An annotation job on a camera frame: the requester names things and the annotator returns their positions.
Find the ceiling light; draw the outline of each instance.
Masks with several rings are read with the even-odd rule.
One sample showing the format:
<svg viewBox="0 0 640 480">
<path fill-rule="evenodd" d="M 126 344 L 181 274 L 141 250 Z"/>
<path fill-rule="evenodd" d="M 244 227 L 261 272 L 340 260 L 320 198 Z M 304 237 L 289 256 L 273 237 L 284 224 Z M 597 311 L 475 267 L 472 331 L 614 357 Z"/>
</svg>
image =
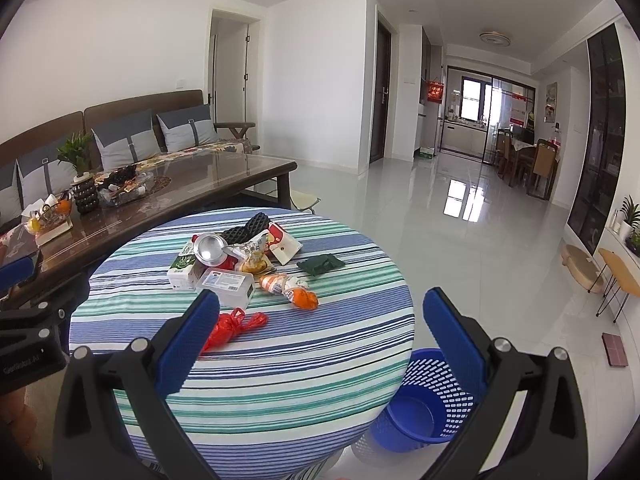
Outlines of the ceiling light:
<svg viewBox="0 0 640 480">
<path fill-rule="evenodd" d="M 480 34 L 480 39 L 493 46 L 509 46 L 511 44 L 511 40 L 507 36 L 495 31 L 483 32 Z"/>
</svg>

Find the blue trash basket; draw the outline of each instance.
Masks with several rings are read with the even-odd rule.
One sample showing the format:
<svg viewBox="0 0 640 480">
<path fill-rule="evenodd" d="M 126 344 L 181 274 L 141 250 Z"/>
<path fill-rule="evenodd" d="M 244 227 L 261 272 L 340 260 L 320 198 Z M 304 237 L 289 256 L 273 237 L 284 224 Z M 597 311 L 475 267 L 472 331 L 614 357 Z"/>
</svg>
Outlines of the blue trash basket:
<svg viewBox="0 0 640 480">
<path fill-rule="evenodd" d="M 384 449 L 409 452 L 451 440 L 473 406 L 440 349 L 416 350 L 402 385 L 370 430 Z"/>
</svg>

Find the black cabinet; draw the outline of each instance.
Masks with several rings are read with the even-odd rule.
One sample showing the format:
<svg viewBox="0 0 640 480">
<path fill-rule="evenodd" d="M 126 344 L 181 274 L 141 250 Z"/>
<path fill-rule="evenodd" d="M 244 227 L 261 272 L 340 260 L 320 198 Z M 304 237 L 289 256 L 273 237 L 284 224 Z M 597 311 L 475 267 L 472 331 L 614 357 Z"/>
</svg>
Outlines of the black cabinet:
<svg viewBox="0 0 640 480">
<path fill-rule="evenodd" d="M 593 254 L 611 210 L 625 143 L 625 70 L 616 26 L 588 41 L 591 119 L 584 167 L 569 227 Z"/>
</svg>

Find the gray pillow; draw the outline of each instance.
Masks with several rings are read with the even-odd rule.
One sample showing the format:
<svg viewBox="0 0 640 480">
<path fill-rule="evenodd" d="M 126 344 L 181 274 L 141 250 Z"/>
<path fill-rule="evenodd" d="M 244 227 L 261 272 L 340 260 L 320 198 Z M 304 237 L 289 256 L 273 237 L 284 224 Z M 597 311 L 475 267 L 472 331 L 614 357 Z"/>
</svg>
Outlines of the gray pillow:
<svg viewBox="0 0 640 480">
<path fill-rule="evenodd" d="M 213 122 L 209 105 L 194 106 L 158 114 L 169 153 L 213 142 Z"/>
<path fill-rule="evenodd" d="M 0 168 L 0 225 L 22 213 L 15 161 Z"/>
<path fill-rule="evenodd" d="M 58 147 L 65 139 L 57 140 L 31 153 L 18 157 L 18 171 L 22 185 L 22 202 L 27 207 L 37 199 L 46 199 L 73 184 L 76 170 L 70 162 L 58 161 Z"/>
<path fill-rule="evenodd" d="M 151 110 L 94 126 L 92 132 L 104 171 L 113 171 L 160 153 Z"/>
</svg>

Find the striped tablecloth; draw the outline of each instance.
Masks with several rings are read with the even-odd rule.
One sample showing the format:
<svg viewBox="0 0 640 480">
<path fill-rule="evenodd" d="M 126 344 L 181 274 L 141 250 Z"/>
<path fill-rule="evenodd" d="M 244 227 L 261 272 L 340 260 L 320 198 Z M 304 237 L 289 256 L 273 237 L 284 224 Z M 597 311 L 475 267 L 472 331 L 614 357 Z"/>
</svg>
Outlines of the striped tablecloth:
<svg viewBox="0 0 640 480">
<path fill-rule="evenodd" d="M 200 358 L 182 390 L 167 398 L 224 480 L 277 480 L 302 471 L 357 440 L 389 402 L 414 339 L 411 295 L 389 257 L 366 236 L 319 216 L 271 208 L 196 214 L 113 253 L 71 319 L 72 350 L 113 351 L 151 338 L 196 297 L 172 290 L 166 278 L 184 243 L 193 234 L 243 225 L 259 211 L 303 244 L 278 270 L 306 276 L 296 262 L 323 253 L 346 266 L 308 277 L 320 301 L 315 311 L 258 287 L 247 311 L 267 313 L 268 325 Z M 154 460 L 126 395 L 118 391 L 116 400 L 139 455 Z"/>
</svg>

